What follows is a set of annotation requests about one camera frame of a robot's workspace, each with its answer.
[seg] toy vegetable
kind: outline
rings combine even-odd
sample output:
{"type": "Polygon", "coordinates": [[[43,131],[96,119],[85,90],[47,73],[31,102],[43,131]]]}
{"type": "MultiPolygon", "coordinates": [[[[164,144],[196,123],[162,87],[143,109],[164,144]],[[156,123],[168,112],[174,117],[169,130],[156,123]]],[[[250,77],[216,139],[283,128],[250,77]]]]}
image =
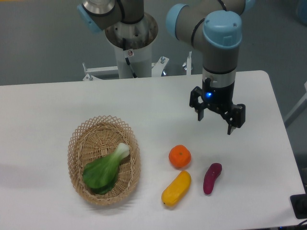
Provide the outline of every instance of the toy vegetable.
{"type": "Polygon", "coordinates": [[[119,163],[127,156],[129,146],[119,143],[111,154],[86,164],[82,174],[84,183],[96,194],[111,191],[117,181],[119,163]]]}
{"type": "Polygon", "coordinates": [[[166,206],[176,205],[187,193],[191,185],[191,176],[181,171],[176,179],[163,191],[161,199],[166,206]]]}
{"type": "Polygon", "coordinates": [[[190,163],[191,153],[185,146],[176,145],[171,149],[168,158],[175,168],[183,168],[190,163]]]}

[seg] green leaf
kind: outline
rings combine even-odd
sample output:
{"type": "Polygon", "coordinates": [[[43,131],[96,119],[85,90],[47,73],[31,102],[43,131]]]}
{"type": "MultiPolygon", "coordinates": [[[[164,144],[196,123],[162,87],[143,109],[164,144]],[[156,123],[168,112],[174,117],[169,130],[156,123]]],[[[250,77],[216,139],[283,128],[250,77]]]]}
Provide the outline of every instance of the green leaf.
{"type": "Polygon", "coordinates": [[[101,188],[93,188],[92,192],[99,195],[106,194],[107,192],[111,191],[114,188],[117,179],[118,179],[118,174],[115,175],[114,179],[108,185],[101,188]]]}
{"type": "Polygon", "coordinates": [[[120,161],[129,155],[129,146],[120,143],[111,154],[86,164],[83,181],[91,189],[108,186],[117,176],[120,161]]]}

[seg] gray floor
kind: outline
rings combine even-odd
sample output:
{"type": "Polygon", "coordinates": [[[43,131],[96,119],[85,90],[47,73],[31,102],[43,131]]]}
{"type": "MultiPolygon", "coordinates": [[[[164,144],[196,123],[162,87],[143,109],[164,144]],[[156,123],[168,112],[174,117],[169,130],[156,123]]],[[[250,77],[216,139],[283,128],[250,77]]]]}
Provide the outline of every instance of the gray floor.
{"type": "MultiPolygon", "coordinates": [[[[158,22],[153,61],[171,59],[169,75],[183,74],[190,47],[171,38],[164,21],[176,3],[198,0],[145,0],[158,22]]],[[[25,0],[0,3],[0,85],[81,81],[88,68],[116,65],[103,33],[91,34],[76,6],[81,0],[25,0]]],[[[295,16],[297,0],[257,0],[242,16],[243,43],[238,71],[264,70],[285,116],[304,95],[307,81],[307,26],[295,16]]],[[[193,73],[201,73],[201,55],[192,53],[193,73]]],[[[299,167],[307,167],[307,110],[287,129],[299,167]]]]}

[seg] metal bracket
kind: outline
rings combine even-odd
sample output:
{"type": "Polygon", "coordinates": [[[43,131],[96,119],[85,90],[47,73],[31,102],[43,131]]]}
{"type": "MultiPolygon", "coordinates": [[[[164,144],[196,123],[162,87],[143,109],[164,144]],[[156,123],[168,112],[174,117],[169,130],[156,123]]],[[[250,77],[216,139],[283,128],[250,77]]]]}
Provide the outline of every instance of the metal bracket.
{"type": "Polygon", "coordinates": [[[283,123],[286,128],[294,122],[294,120],[300,116],[300,114],[307,108],[307,82],[305,83],[306,93],[304,96],[295,104],[290,112],[284,117],[283,123]]]}
{"type": "MultiPolygon", "coordinates": [[[[165,66],[168,64],[168,61],[169,58],[162,56],[156,63],[152,63],[152,77],[161,77],[164,72],[165,66]]],[[[104,80],[108,78],[107,75],[118,74],[117,66],[88,69],[85,66],[85,63],[82,63],[82,65],[85,73],[83,81],[104,80]]]]}

